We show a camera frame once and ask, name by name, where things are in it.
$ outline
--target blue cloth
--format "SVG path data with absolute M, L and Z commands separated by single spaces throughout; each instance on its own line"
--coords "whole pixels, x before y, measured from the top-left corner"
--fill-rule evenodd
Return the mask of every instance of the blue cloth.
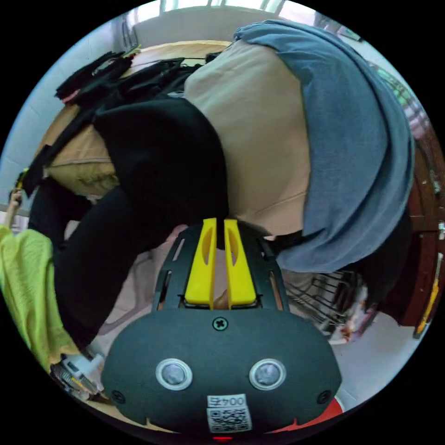
M 370 255 L 402 217 L 413 182 L 414 141 L 395 95 L 318 28 L 266 20 L 234 37 L 274 49 L 302 85 L 311 176 L 302 241 L 280 266 L 329 273 Z

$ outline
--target red light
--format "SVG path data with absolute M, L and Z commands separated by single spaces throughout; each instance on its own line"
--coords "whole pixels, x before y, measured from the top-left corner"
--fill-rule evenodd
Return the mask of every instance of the red light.
M 214 437 L 213 440 L 217 440 L 218 442 L 228 442 L 232 440 L 233 437 Z

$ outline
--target label sticker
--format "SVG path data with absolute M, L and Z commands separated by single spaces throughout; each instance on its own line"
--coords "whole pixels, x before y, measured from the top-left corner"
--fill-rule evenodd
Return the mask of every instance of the label sticker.
M 245 394 L 208 395 L 207 421 L 210 432 L 242 432 L 252 429 Z

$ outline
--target qr code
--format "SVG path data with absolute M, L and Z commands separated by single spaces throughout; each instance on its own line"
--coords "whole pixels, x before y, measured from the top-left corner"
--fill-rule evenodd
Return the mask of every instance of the qr code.
M 252 421 L 247 406 L 208 408 L 207 419 L 211 432 L 242 432 L 252 429 Z

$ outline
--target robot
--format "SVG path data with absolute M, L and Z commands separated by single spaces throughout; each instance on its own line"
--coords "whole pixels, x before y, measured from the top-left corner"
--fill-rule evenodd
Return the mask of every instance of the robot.
M 342 381 L 332 348 L 290 313 L 267 241 L 236 220 L 224 221 L 229 310 L 213 308 L 216 224 L 176 239 L 152 312 L 111 346 L 103 393 L 128 419 L 183 434 L 247 436 L 309 422 Z

